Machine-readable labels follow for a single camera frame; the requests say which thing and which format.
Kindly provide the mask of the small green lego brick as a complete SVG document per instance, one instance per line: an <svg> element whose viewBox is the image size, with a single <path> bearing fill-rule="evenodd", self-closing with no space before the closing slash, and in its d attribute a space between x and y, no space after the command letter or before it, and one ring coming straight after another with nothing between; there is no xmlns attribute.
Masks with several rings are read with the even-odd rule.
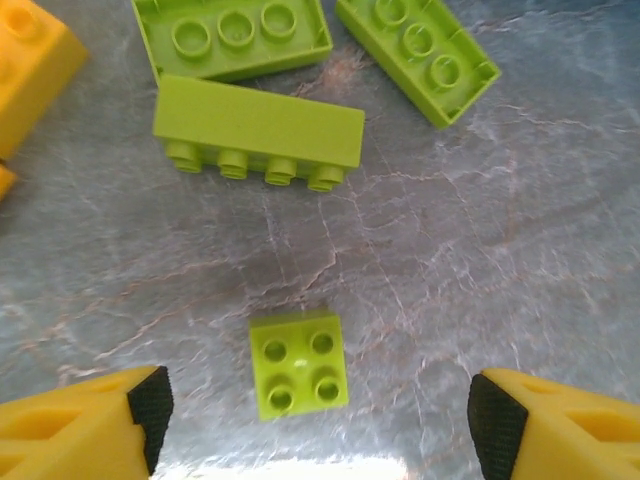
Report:
<svg viewBox="0 0 640 480"><path fill-rule="evenodd" d="M312 310L255 317L249 339L262 421L349 403L340 317Z"/></svg>

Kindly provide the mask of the orange lego brick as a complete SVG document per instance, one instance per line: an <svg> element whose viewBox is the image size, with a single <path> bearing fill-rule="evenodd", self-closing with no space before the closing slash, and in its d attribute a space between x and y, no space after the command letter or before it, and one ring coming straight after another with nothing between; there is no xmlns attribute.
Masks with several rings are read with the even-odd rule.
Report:
<svg viewBox="0 0 640 480"><path fill-rule="evenodd" d="M71 29L32 0L0 0L0 159L13 156L87 56Z"/></svg>

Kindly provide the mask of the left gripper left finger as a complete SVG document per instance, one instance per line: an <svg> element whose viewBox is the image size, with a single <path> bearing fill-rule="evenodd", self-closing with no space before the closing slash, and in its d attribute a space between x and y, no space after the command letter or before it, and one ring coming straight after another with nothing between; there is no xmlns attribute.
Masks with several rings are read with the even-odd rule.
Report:
<svg viewBox="0 0 640 480"><path fill-rule="evenodd" d="M0 480L150 480L173 413L143 366L0 404Z"/></svg>

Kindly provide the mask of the orange round printed lego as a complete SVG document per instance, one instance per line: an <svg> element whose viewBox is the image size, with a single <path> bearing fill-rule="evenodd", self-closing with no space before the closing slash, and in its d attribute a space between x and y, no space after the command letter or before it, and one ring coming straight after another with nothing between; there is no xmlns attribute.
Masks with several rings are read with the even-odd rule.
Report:
<svg viewBox="0 0 640 480"><path fill-rule="evenodd" d="M16 181L17 175L6 166L3 160L0 160L0 202L6 197Z"/></svg>

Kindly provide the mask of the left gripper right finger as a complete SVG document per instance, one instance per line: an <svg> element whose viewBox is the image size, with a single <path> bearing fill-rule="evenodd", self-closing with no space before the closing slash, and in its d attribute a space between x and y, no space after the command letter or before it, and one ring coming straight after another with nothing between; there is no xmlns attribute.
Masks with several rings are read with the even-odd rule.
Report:
<svg viewBox="0 0 640 480"><path fill-rule="evenodd" d="M487 368L467 418L484 480L640 480L640 404Z"/></svg>

